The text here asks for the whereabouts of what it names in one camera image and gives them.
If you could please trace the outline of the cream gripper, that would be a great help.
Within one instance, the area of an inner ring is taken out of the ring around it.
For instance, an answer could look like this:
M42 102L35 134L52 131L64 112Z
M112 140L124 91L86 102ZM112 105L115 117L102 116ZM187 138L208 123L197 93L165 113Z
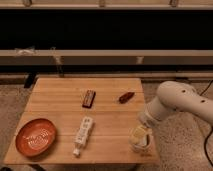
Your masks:
M133 145L145 147L148 145L148 129L142 125L137 126L133 129L130 142Z

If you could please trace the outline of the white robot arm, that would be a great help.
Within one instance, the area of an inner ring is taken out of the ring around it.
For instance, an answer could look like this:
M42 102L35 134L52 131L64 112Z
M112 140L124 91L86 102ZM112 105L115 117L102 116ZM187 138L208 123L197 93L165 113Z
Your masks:
M176 111L192 113L213 126L213 100L199 95L189 84L165 81L158 86L155 97L139 111L141 125L132 131L130 144L137 149L146 147L149 129Z

